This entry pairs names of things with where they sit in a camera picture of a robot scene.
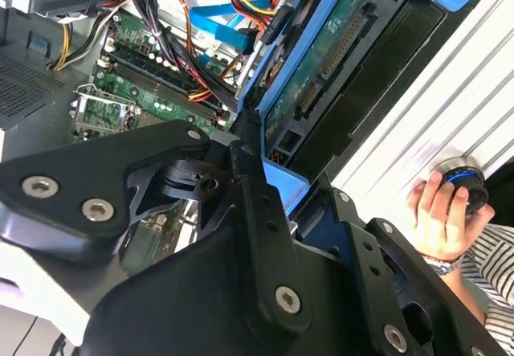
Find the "black plastic arm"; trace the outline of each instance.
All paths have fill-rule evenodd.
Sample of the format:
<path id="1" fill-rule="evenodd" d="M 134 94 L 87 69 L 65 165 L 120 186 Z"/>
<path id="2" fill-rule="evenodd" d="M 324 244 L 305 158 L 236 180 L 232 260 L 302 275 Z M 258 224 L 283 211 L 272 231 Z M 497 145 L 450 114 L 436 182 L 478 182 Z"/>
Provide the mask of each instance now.
<path id="1" fill-rule="evenodd" d="M 175 202 L 149 189 L 159 170 L 176 160 L 202 159 L 209 148 L 198 127 L 173 121 L 2 163 L 0 238 L 66 261 L 106 260 L 132 223 Z M 56 193 L 27 194 L 22 185 L 34 176 L 55 181 Z M 47 185 L 36 183 L 33 190 Z M 89 199 L 107 201 L 112 217 L 88 219 L 83 206 Z"/>

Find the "metal frame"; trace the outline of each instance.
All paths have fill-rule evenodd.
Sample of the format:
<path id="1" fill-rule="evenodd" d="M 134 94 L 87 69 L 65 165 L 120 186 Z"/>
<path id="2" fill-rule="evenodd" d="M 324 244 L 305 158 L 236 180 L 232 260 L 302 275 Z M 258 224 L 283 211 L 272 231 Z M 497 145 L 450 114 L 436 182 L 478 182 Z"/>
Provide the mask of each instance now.
<path id="1" fill-rule="evenodd" d="M 514 0 L 482 0 L 332 181 L 364 220 L 397 226 L 412 186 L 448 158 L 485 177 L 514 155 Z"/>

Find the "motherboard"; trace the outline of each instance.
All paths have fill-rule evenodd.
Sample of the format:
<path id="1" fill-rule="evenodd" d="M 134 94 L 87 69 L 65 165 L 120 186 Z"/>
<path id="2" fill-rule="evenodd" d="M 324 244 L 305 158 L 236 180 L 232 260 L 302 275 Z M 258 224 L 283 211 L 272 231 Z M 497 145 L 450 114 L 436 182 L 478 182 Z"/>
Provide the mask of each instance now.
<path id="1" fill-rule="evenodd" d="M 222 76 L 226 59 L 203 58 L 205 66 Z M 136 16 L 119 11 L 88 84 L 76 89 L 72 103 L 75 142 L 108 137 L 165 121 L 184 120 L 206 134 L 228 130 L 235 114 L 216 99 L 189 99 L 197 84 L 165 60 L 158 42 Z M 150 215 L 129 229 L 120 250 L 121 267 L 136 274 L 172 254 L 185 220 L 188 201 L 178 200 L 169 211 Z"/>
<path id="2" fill-rule="evenodd" d="M 206 67 L 221 75 L 227 64 L 212 58 Z M 235 118 L 214 98 L 191 101 L 191 76 L 166 61 L 145 24 L 124 11 L 113 17 L 90 81 L 77 89 L 71 109 L 77 141 L 178 119 L 211 134 Z"/>

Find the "hand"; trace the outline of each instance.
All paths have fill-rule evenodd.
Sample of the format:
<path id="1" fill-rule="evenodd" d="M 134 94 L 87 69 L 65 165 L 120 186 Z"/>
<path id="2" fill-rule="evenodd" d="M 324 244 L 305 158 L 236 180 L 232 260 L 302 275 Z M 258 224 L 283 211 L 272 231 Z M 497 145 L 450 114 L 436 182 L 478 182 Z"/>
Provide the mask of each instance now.
<path id="1" fill-rule="evenodd" d="M 410 225 L 401 231 L 420 254 L 453 262 L 475 242 L 495 212 L 486 205 L 466 219 L 469 192 L 460 187 L 452 200 L 455 187 L 447 182 L 439 189 L 442 180 L 440 173 L 433 173 L 428 183 L 412 190 Z"/>

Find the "sleeve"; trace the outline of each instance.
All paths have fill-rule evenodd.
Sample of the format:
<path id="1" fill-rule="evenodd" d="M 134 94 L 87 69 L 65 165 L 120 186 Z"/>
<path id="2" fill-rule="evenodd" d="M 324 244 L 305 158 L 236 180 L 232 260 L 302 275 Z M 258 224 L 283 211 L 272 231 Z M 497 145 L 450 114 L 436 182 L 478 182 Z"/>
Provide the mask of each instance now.
<path id="1" fill-rule="evenodd" d="M 507 354 L 514 356 L 514 309 L 490 305 L 485 319 L 485 329 Z"/>

